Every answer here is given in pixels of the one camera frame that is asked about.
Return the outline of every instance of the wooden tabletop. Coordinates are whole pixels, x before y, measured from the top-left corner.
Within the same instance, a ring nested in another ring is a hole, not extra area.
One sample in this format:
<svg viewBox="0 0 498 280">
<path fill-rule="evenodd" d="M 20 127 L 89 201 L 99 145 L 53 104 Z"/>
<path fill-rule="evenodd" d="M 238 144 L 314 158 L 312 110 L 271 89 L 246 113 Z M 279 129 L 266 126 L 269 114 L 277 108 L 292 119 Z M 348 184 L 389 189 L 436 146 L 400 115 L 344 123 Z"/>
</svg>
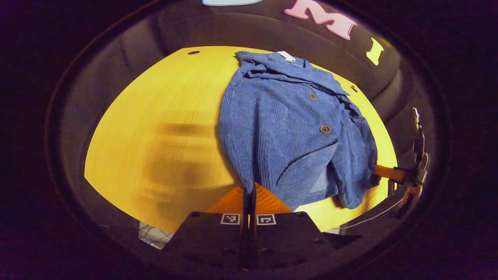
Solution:
<svg viewBox="0 0 498 280">
<path fill-rule="evenodd" d="M 239 67 L 234 53 L 242 50 L 270 53 L 227 46 L 184 48 L 136 78 L 95 130 L 85 162 L 88 182 L 122 211 L 172 233 L 191 211 L 206 211 L 239 185 L 219 141 L 218 117 L 225 88 Z M 353 83 L 332 74 L 367 119 L 377 144 L 377 163 L 397 166 L 391 139 L 371 103 Z M 356 209 L 342 208 L 338 199 L 328 198 L 296 211 L 306 211 L 326 231 L 386 197 L 383 178 Z"/>
</svg>

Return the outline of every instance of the pink letter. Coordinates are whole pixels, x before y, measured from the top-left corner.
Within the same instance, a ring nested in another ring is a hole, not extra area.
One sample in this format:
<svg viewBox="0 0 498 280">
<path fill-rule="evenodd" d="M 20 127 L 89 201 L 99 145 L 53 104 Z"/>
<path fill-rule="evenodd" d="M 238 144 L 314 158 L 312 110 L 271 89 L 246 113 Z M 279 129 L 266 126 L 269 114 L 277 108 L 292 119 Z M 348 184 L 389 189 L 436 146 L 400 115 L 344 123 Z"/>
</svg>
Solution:
<svg viewBox="0 0 498 280">
<path fill-rule="evenodd" d="M 325 12 L 320 4 L 313 0 L 296 0 L 294 6 L 290 9 L 285 9 L 284 12 L 291 16 L 307 19 L 308 15 L 306 14 L 306 10 L 310 11 L 316 24 L 322 24 L 333 20 L 334 22 L 332 24 L 326 25 L 327 29 L 344 39 L 351 39 L 349 32 L 351 32 L 351 28 L 353 28 L 356 23 L 340 13 Z"/>
</svg>

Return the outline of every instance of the shirt button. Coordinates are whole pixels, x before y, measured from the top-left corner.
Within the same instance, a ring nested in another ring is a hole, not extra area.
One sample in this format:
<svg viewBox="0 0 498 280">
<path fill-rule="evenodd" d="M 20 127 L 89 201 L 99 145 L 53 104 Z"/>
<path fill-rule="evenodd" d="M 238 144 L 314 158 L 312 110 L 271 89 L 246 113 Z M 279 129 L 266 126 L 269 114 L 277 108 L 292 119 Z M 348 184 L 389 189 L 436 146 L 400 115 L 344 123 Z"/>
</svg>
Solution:
<svg viewBox="0 0 498 280">
<path fill-rule="evenodd" d="M 330 127 L 328 127 L 328 126 L 321 126 L 321 127 L 320 127 L 320 131 L 321 131 L 323 134 L 329 134 L 329 133 L 330 133 Z"/>
</svg>

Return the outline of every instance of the yellow letter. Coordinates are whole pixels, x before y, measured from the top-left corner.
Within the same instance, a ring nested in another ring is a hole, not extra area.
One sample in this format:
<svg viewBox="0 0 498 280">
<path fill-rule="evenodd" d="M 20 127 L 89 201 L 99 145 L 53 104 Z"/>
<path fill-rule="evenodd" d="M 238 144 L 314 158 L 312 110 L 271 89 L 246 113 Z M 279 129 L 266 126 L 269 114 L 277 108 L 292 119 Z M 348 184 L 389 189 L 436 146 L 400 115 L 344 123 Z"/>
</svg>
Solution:
<svg viewBox="0 0 498 280">
<path fill-rule="evenodd" d="M 372 49 L 367 52 L 367 57 L 370 61 L 372 61 L 375 65 L 378 65 L 378 58 L 380 57 L 380 53 L 384 50 L 384 48 L 373 38 Z"/>
</svg>

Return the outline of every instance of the blue shirt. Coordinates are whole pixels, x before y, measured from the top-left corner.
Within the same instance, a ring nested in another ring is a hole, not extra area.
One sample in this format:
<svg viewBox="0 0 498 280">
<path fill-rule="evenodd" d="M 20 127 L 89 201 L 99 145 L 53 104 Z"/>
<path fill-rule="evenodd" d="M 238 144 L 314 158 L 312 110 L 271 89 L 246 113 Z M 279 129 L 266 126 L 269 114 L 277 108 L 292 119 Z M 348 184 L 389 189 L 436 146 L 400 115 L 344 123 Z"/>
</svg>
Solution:
<svg viewBox="0 0 498 280">
<path fill-rule="evenodd" d="M 247 191 L 257 182 L 293 211 L 336 194 L 358 207 L 379 181 L 371 180 L 377 148 L 340 83 L 304 59 L 235 55 L 241 66 L 223 96 L 220 138 Z"/>
</svg>

